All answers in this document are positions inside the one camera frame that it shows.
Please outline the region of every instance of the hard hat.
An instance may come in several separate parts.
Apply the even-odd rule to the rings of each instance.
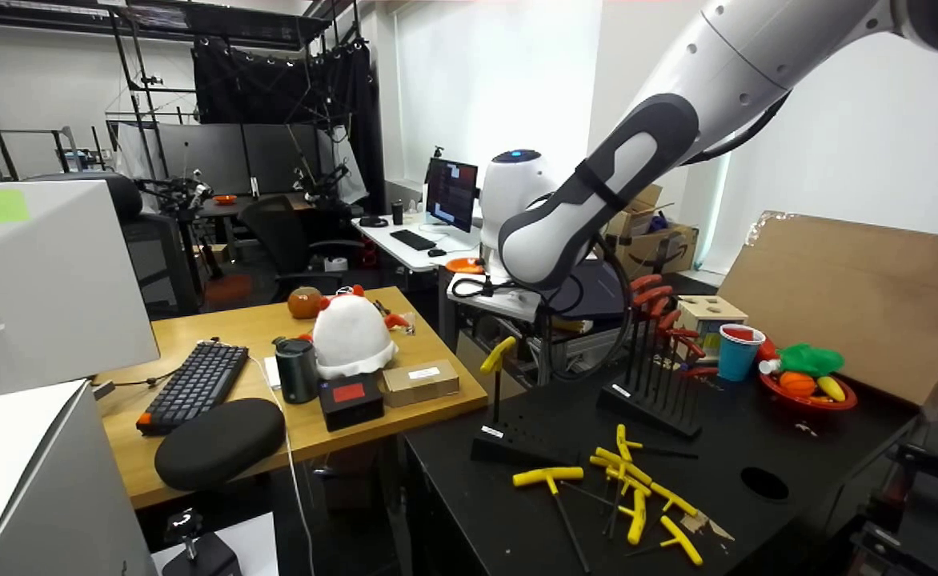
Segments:
[[[499,226],[532,207],[540,196],[553,192],[553,179],[543,173],[536,151],[504,151],[486,165],[486,182],[480,184],[480,240],[486,247],[499,244]]]
[[[357,293],[336,293],[317,313],[311,338],[322,376],[372,375],[398,354],[378,307]]]

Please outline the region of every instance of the desk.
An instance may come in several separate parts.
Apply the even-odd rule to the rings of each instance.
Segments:
[[[404,226],[390,225],[392,218],[383,214],[383,226],[360,226],[360,221],[356,218],[352,226],[367,235],[374,247],[381,247],[388,256],[392,256],[407,272],[431,272],[443,267],[448,258],[463,258],[463,256],[477,256],[477,233],[462,233],[453,226],[444,225],[425,225],[416,221],[414,214],[407,214],[409,221]],[[430,256],[430,250],[414,250],[401,240],[392,240],[392,230],[414,230],[422,233],[430,240],[435,240],[439,250],[444,250],[444,256]]]
[[[662,528],[654,512],[660,512],[662,498],[648,498],[648,524],[640,551],[623,540],[623,515],[616,515],[614,538],[609,538],[609,503],[614,503],[614,488],[609,488],[595,468],[587,468],[579,485],[590,492],[563,485],[561,496],[591,573],[788,573],[784,562],[813,553],[810,544],[815,540],[798,540],[782,555],[772,555],[777,553],[777,534],[798,528],[820,505],[829,512],[829,496],[879,457],[889,441],[902,439],[920,416],[902,400],[859,386],[859,408],[805,420],[815,429],[813,439],[795,429],[803,416],[788,413],[757,384],[733,384],[725,390],[695,386],[692,406],[702,416],[702,435],[695,441],[635,420],[626,420],[626,431],[656,449],[699,455],[695,460],[640,452],[635,457],[662,485],[737,534],[731,553],[717,540],[695,538],[705,567],[692,569],[677,547],[656,551]],[[499,426],[513,429],[515,441],[535,452],[581,464],[595,443],[614,449],[610,429],[622,422],[622,416],[595,408],[595,394],[595,384],[535,386],[502,404]],[[414,573],[430,573],[430,559],[435,555],[444,555],[444,567],[470,567],[457,573],[579,573],[548,488],[513,488],[513,468],[470,460],[468,452],[480,422],[482,416],[463,416],[404,435],[414,468],[409,485],[416,485],[407,492],[414,559],[420,562]],[[743,471],[749,468],[782,476],[788,496],[766,498],[753,492],[743,483]]]
[[[414,309],[409,300],[398,287],[378,287],[378,292],[367,292],[367,296],[381,300],[383,307],[398,313]],[[110,371],[102,376],[138,379],[138,376],[167,375],[176,363],[183,363],[183,359],[193,353],[197,338],[217,335],[222,341],[249,344],[249,363],[243,367],[231,395],[271,395],[261,376],[261,359],[276,354],[271,348],[276,335],[297,335],[297,331],[311,331],[311,323],[292,319],[284,304],[157,319],[154,335],[159,344],[159,359],[129,371]],[[287,435],[292,435],[292,449],[297,460],[322,457],[328,452],[356,449],[388,435],[404,435],[409,429],[431,426],[431,422],[486,406],[482,386],[443,344],[431,326],[420,319],[420,313],[416,313],[416,335],[392,331],[392,341],[401,344],[401,354],[392,363],[420,363],[431,359],[448,359],[462,376],[462,386],[435,400],[422,400],[422,404],[398,406],[398,408],[388,406],[381,420],[350,426],[338,431],[327,431],[317,400],[284,404]],[[150,400],[154,400],[154,390],[123,386],[99,404],[102,426],[113,441],[113,455],[135,508],[157,505],[180,496],[154,471],[154,452],[159,439],[148,439],[135,429],[138,413]],[[259,471],[271,471],[271,468],[284,468],[284,452],[259,460],[254,471],[246,471],[246,476]]]

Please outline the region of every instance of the black keyboard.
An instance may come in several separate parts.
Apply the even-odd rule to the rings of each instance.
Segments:
[[[197,341],[168,384],[138,416],[144,435],[167,435],[225,404],[246,363],[246,344]]]
[[[431,250],[435,247],[430,235],[420,235],[414,230],[390,230],[390,235],[398,235],[401,244],[407,244],[414,250]]]

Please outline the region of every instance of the computer monitor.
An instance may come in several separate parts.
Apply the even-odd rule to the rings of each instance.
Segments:
[[[0,394],[150,359],[106,182],[0,182]]]
[[[425,210],[444,225],[470,233],[470,210],[477,196],[477,165],[431,155],[425,175]]]

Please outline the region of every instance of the wooden table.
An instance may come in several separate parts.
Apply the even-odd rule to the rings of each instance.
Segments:
[[[388,435],[404,435],[409,429],[422,429],[422,426],[486,406],[486,390],[470,376],[470,371],[457,360],[457,354],[443,344],[431,326],[414,309],[414,304],[398,287],[374,287],[367,292],[367,296],[381,300],[392,313],[409,313],[416,319],[414,335],[404,330],[392,331],[392,341],[401,344],[401,354],[392,363],[409,367],[409,363],[448,359],[462,376],[462,386],[435,400],[388,406],[381,420],[350,426],[338,431],[327,431],[317,400],[282,404],[287,435],[292,435],[292,452],[297,460],[322,457],[322,455],[356,449]],[[102,379],[138,379],[138,376],[167,375],[193,353],[194,341],[217,335],[222,341],[249,344],[249,363],[243,367],[231,395],[271,395],[271,390],[264,386],[264,371],[261,371],[261,359],[276,354],[271,338],[311,331],[311,319],[301,319],[301,323],[292,319],[284,304],[157,319],[150,326],[159,344],[159,359],[123,367],[123,371],[99,375]],[[154,452],[159,439],[148,439],[135,429],[138,413],[154,400],[154,394],[157,390],[148,390],[148,386],[123,386],[99,404],[102,426],[113,441],[113,455],[135,508],[183,496],[168,488],[154,471]],[[284,468],[284,464],[287,457],[282,449],[271,457],[249,468],[243,476]]]

